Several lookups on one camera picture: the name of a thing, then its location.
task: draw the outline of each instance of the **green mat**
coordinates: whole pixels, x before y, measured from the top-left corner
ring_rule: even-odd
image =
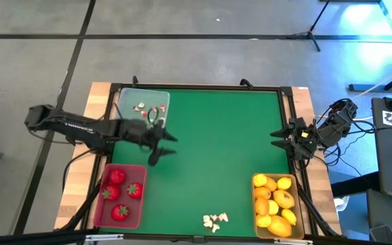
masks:
[[[170,93],[167,130],[178,153],[147,164],[149,153],[116,144],[113,163],[148,168],[142,221],[137,229],[100,232],[214,235],[202,216],[226,212],[219,236],[255,237],[251,178],[289,172],[285,151],[270,144],[282,128],[278,96],[271,92],[162,90]]]

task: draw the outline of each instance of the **red plastic container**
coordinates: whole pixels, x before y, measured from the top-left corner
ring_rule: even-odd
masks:
[[[110,183],[108,176],[115,169],[122,169],[126,173],[125,181],[120,185],[121,195],[116,201],[105,200],[101,193]],[[127,188],[133,182],[143,185],[142,198],[132,199],[128,196]],[[144,189],[146,187],[146,167],[141,165],[107,164],[103,170],[101,190],[98,195],[93,224],[97,227],[115,227],[135,229],[140,224],[143,210]],[[111,217],[112,208],[115,205],[124,204],[129,209],[128,217],[123,221],[115,221]]]

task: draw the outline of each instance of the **lemon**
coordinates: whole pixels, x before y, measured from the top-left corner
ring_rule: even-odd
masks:
[[[253,176],[253,184],[256,187],[261,187],[267,184],[267,177],[265,177],[264,174],[256,174],[255,176]]]
[[[278,189],[287,190],[291,186],[291,179],[287,177],[280,178],[277,184],[278,184]]]
[[[280,213],[282,217],[284,217],[290,224],[296,225],[296,215],[294,215],[293,211],[291,210],[282,210]]]
[[[257,215],[257,226],[268,227],[272,223],[272,218],[269,215]]]
[[[273,200],[269,200],[269,214],[275,215],[278,213],[278,211],[279,211],[278,204]]]

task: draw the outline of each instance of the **gray floor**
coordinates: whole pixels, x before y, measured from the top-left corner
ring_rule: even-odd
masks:
[[[100,0],[88,33],[287,34],[305,31],[322,6],[317,0]],[[79,33],[87,7],[87,0],[0,0],[0,33]],[[392,34],[377,4],[356,3],[331,4],[315,33]],[[320,114],[335,100],[355,96],[348,84],[373,84],[392,74],[392,44],[319,44],[322,52],[308,41],[86,40],[64,109],[83,113],[91,82],[130,82],[137,75],[141,82],[237,84],[247,78],[255,85],[308,86]],[[40,145],[23,125],[28,107],[55,103],[74,45],[75,40],[0,40],[0,151],[5,153],[0,160],[0,235],[10,230]],[[358,117],[371,116],[370,99],[383,96],[356,100]],[[352,140],[343,140],[342,148]],[[354,146],[344,160],[362,174],[376,171],[373,136]],[[72,150],[52,145],[26,232],[53,228]],[[331,172],[357,176],[343,164]]]

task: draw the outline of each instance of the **orange tray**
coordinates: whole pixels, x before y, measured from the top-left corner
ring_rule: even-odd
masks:
[[[271,233],[267,228],[262,228],[262,227],[258,227],[257,226],[257,212],[255,212],[255,186],[253,185],[253,176],[252,176],[252,180],[251,180],[251,186],[252,186],[252,207],[253,207],[253,223],[254,223],[254,229],[255,229],[255,234],[257,235],[257,237],[262,238],[262,239],[273,239],[273,238],[280,238],[280,239],[303,239],[305,236],[305,232],[304,232],[304,222],[302,221],[302,212],[300,210],[300,203],[299,203],[299,195],[297,194],[297,185],[296,185],[296,178],[294,175],[292,174],[264,174],[269,178],[272,178],[274,181],[278,181],[279,179],[281,179],[282,177],[288,177],[291,179],[291,187],[286,190],[288,193],[290,193],[293,198],[294,198],[294,207],[290,208],[290,210],[294,213],[294,215],[296,215],[296,225],[292,225],[291,228],[291,236],[287,237],[287,238],[281,238],[278,237],[277,235],[274,235],[273,233]],[[279,211],[276,215],[280,215],[280,213],[282,212],[282,208],[279,207]]]

